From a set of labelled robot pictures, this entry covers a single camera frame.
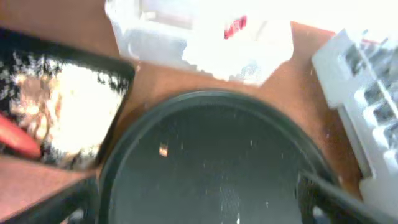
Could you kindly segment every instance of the white egg carton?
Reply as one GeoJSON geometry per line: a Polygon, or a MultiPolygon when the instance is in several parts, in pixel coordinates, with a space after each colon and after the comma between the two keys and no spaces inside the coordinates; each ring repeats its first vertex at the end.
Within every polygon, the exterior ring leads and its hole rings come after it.
{"type": "Polygon", "coordinates": [[[313,57],[328,106],[337,109],[363,174],[366,204],[398,217],[397,42],[342,30],[313,57]]]}

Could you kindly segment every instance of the red utensil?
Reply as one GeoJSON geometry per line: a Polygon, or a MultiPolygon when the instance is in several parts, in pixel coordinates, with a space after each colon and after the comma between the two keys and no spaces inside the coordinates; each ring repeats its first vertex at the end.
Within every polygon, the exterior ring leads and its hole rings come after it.
{"type": "Polygon", "coordinates": [[[5,116],[0,114],[0,142],[13,148],[13,150],[37,159],[40,157],[40,146],[18,125],[12,123],[5,116]]]}

